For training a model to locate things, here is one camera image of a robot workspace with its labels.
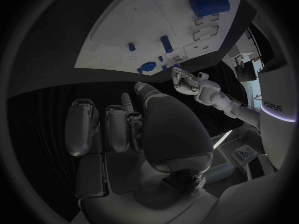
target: purple light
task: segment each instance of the purple light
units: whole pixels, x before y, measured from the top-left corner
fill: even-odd
[[[283,121],[286,121],[286,122],[296,122],[295,119],[282,118],[282,117],[279,117],[279,116],[277,116],[277,115],[275,115],[275,114],[273,114],[273,113],[270,113],[269,111],[265,110],[265,108],[264,108],[263,106],[261,106],[261,109],[262,109],[265,113],[267,113],[267,114],[269,114],[269,115],[271,115],[271,116],[273,116],[273,117],[275,117],[275,118],[278,118],[278,119],[280,119],[280,120],[283,120]]]

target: robotic arm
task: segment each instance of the robotic arm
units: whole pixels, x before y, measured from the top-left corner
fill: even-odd
[[[174,67],[172,70],[172,81],[174,88],[185,95],[194,96],[195,100],[206,106],[214,106],[231,118],[239,118],[249,123],[260,131],[260,113],[241,106],[238,101],[230,100],[223,92],[220,86],[213,81],[208,80],[209,75],[203,72],[198,77],[189,72]]]

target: glowing light strip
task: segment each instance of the glowing light strip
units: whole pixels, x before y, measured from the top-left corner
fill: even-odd
[[[282,118],[282,117],[279,117],[279,116],[277,116],[277,115],[275,115],[275,114],[273,114],[273,113],[270,113],[269,111],[265,110],[265,108],[264,108],[263,106],[261,106],[261,109],[262,109],[262,111],[264,111],[264,112],[267,113],[268,115],[273,116],[274,118],[278,118],[278,119],[283,120],[283,121],[286,121],[286,122],[296,122],[295,119]]]
[[[223,135],[223,137],[221,139],[219,139],[219,141],[217,143],[214,144],[213,148],[214,149],[217,148],[223,142],[223,140],[225,140],[226,137],[231,133],[231,131],[228,131],[225,135]]]

